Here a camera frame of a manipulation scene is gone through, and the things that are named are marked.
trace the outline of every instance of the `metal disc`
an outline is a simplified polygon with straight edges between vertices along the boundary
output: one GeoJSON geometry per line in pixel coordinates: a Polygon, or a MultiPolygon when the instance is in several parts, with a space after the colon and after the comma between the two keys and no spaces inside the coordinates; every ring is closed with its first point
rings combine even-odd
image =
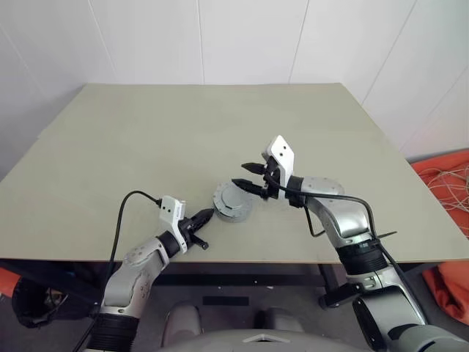
{"type": "Polygon", "coordinates": [[[252,197],[233,182],[218,185],[213,205],[220,219],[228,222],[245,221],[252,209],[252,197]]]}

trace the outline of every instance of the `orange bag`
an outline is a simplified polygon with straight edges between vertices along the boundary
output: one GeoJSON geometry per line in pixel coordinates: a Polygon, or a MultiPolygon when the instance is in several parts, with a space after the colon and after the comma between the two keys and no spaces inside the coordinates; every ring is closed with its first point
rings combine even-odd
{"type": "MultiPolygon", "coordinates": [[[[414,163],[412,167],[440,201],[469,205],[468,191],[464,191],[468,181],[462,179],[469,173],[469,150],[430,158],[414,163]],[[456,172],[455,175],[441,174],[444,171],[456,172]],[[447,185],[454,185],[453,190],[447,185]]],[[[445,205],[445,209],[461,229],[461,235],[468,237],[469,213],[452,205],[445,205]]],[[[442,263],[423,272],[423,276],[438,306],[454,319],[469,325],[469,260],[442,263]]]]}

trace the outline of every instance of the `floor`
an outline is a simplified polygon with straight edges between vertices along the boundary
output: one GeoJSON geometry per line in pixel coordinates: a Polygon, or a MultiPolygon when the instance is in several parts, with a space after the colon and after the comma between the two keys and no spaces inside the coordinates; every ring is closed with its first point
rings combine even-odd
{"type": "MultiPolygon", "coordinates": [[[[196,265],[194,272],[205,272],[196,265]]],[[[224,272],[252,272],[249,266],[228,267],[224,272]]],[[[293,265],[274,267],[282,273],[298,271],[293,265]]],[[[211,268],[214,274],[220,268],[211,268]]],[[[260,271],[272,272],[272,268],[261,268],[260,271]]],[[[432,297],[419,279],[413,280],[419,297],[425,304],[433,304],[432,297]]],[[[358,348],[367,349],[364,338],[356,323],[351,304],[346,304],[328,311],[317,305],[317,297],[323,293],[322,288],[309,286],[289,287],[212,287],[212,286],[155,286],[152,296],[141,319],[139,332],[134,342],[134,351],[156,351],[160,345],[164,320],[171,307],[181,301],[189,301],[199,307],[202,325],[205,331],[221,329],[249,329],[253,326],[254,315],[259,309],[282,307],[288,309],[303,324],[305,331],[341,340],[358,348]],[[247,307],[204,306],[204,296],[248,296],[247,307]]],[[[466,339],[469,338],[469,326],[465,326],[444,315],[438,309],[432,310],[432,322],[466,339]]],[[[11,309],[10,299],[0,300],[0,352],[55,352],[70,351],[90,320],[77,321],[56,320],[40,330],[26,329],[16,320],[11,309]]]]}

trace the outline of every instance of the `wire bundle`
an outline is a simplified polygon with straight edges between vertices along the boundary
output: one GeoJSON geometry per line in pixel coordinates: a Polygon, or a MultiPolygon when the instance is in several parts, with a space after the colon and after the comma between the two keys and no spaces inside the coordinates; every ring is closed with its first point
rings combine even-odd
{"type": "MultiPolygon", "coordinates": [[[[469,216],[469,165],[464,169],[443,171],[428,168],[418,174],[446,211],[458,211],[469,216]]],[[[458,224],[469,238],[469,227],[458,224]]]]}

